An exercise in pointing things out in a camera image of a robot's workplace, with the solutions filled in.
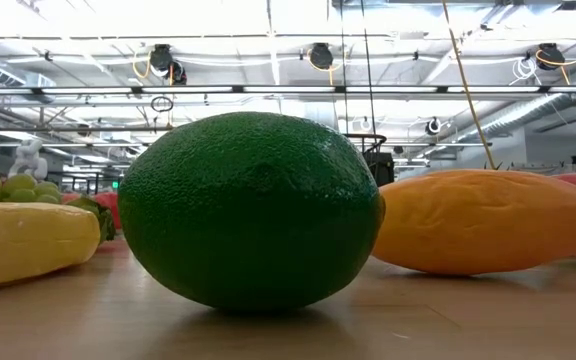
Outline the orange persimmon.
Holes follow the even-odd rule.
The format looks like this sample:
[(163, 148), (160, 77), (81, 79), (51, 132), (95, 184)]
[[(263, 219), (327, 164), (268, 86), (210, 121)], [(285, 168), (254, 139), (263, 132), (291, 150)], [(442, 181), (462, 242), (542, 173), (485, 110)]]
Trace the orange persimmon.
[(117, 230), (120, 230), (122, 226), (118, 209), (118, 194), (115, 192), (98, 193), (93, 196), (93, 199), (102, 206), (110, 209), (114, 226)]

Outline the green plastic lime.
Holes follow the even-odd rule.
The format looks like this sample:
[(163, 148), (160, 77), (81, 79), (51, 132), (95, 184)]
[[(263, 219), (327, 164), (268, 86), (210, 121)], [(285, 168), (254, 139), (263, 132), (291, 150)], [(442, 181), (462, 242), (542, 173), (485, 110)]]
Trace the green plastic lime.
[(156, 281), (239, 312), (301, 308), (346, 287), (385, 212), (344, 135), (264, 112), (161, 136), (126, 172), (118, 208), (130, 249)]

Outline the black computer tower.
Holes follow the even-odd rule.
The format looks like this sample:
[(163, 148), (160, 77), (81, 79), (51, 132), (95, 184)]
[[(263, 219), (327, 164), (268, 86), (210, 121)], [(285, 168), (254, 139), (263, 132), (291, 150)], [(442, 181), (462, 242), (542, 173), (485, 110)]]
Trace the black computer tower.
[(367, 152), (363, 157), (378, 187), (394, 182), (394, 161), (391, 153)]

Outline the long ceiling light bar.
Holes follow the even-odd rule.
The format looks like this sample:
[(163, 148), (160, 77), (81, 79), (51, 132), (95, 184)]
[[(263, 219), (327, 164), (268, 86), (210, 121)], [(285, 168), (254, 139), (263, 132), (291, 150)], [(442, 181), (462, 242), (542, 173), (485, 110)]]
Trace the long ceiling light bar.
[[(566, 86), (474, 86), (474, 94), (576, 94), (576, 85)], [(128, 94), (443, 94), (464, 93), (463, 86), (153, 86), (153, 87), (6, 87), (9, 95), (128, 95)]]

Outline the yellow orange mango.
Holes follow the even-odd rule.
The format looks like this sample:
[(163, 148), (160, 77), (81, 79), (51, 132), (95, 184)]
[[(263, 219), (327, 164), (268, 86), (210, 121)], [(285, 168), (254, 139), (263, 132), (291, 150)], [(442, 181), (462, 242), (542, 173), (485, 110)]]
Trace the yellow orange mango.
[(532, 268), (576, 254), (576, 185), (517, 171), (450, 170), (380, 189), (373, 256), (439, 275)]

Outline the white humanoid robot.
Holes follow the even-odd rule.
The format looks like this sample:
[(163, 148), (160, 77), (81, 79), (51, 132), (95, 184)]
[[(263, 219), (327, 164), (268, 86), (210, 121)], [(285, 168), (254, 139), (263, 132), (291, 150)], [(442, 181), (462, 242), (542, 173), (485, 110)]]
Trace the white humanoid robot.
[(15, 160), (8, 176), (27, 174), (35, 180), (44, 180), (48, 174), (47, 160), (40, 156), (43, 143), (39, 139), (23, 140), (15, 150)]

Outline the yellow banana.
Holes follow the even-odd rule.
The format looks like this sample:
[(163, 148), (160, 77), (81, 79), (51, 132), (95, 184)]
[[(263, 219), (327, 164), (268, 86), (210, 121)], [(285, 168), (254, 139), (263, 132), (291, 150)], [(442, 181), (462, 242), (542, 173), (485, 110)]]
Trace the yellow banana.
[(0, 203), (0, 284), (87, 262), (100, 243), (96, 216), (46, 203)]

